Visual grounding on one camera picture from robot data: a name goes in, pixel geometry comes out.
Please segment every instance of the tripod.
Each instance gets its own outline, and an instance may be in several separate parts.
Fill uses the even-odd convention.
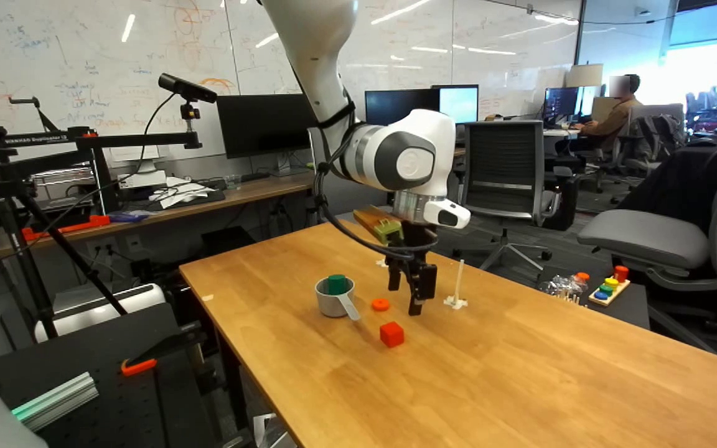
[[[68,254],[74,264],[82,270],[86,278],[101,292],[109,303],[119,312],[125,315],[126,309],[119,303],[115,296],[107,289],[103,281],[98,278],[98,271],[92,269],[90,264],[77,253],[60,230],[52,226],[49,217],[43,213],[37,202],[32,198],[32,191],[29,184],[23,181],[23,176],[18,172],[18,164],[11,164],[9,156],[17,154],[15,149],[6,147],[4,136],[6,131],[0,127],[0,222],[11,241],[12,250],[16,253],[19,266],[24,273],[25,283],[32,296],[37,309],[37,318],[43,323],[48,338],[57,337],[57,329],[54,327],[54,309],[48,292],[37,270],[32,253],[23,237],[17,221],[17,209],[13,199],[17,199],[34,218],[46,227],[46,231],[57,242],[64,252]]]

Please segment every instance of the green block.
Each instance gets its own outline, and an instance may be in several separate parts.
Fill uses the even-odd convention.
[[[344,275],[336,274],[328,276],[328,294],[338,296],[347,292],[347,278]]]

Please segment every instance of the person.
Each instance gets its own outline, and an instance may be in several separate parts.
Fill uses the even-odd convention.
[[[586,124],[575,124],[572,128],[580,130],[580,136],[586,137],[577,140],[563,140],[555,145],[558,154],[567,151],[594,151],[597,148],[605,153],[612,152],[616,138],[629,122],[629,110],[640,105],[635,98],[635,92],[640,87],[640,76],[635,74],[616,77],[612,82],[612,97],[620,102],[614,106],[607,118],[601,122],[589,121]]]

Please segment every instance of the computer monitor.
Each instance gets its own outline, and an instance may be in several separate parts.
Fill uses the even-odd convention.
[[[580,89],[577,87],[547,88],[544,96],[544,120],[555,120],[563,114],[580,114],[580,99]]]
[[[480,88],[478,85],[435,85],[439,90],[439,111],[456,124],[477,121]]]
[[[217,113],[229,159],[306,149],[317,125],[303,94],[218,96]]]
[[[432,88],[409,90],[367,90],[367,123],[388,126],[408,116],[413,110],[439,110],[439,91]]]

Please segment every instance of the orange ring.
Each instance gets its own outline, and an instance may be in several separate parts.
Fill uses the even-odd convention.
[[[372,301],[372,309],[375,309],[375,311],[387,311],[389,306],[387,299],[375,299]]]

